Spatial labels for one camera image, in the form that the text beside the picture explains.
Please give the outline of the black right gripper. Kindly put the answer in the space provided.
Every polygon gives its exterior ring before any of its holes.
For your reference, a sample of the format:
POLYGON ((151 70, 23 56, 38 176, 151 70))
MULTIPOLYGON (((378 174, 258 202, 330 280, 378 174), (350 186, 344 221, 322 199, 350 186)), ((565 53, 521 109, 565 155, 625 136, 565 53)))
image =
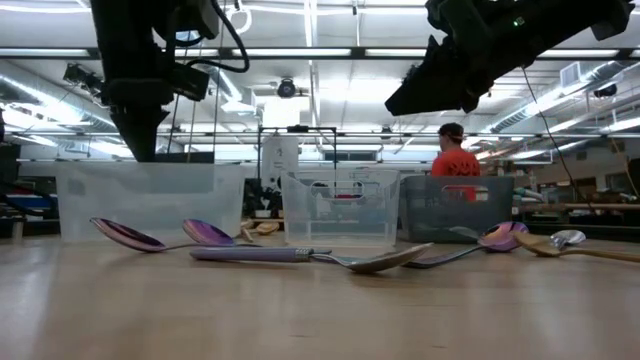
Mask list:
POLYGON ((528 66, 554 46, 545 29, 555 14, 548 0, 444 0, 425 4, 428 22, 445 33, 429 38, 423 62, 412 65, 385 101, 393 116, 475 110, 493 82, 528 66))

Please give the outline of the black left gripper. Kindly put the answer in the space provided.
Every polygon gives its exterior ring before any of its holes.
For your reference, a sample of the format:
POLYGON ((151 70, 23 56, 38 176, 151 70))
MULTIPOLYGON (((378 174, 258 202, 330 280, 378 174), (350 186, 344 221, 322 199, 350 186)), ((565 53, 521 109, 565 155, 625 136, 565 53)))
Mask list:
MULTIPOLYGON (((154 75, 118 78, 102 89, 104 105, 151 107, 170 104, 176 95, 201 101, 207 94, 207 72, 175 63, 154 75)), ((157 128, 168 116, 165 110, 116 110, 111 120, 138 162, 154 162, 157 128)))

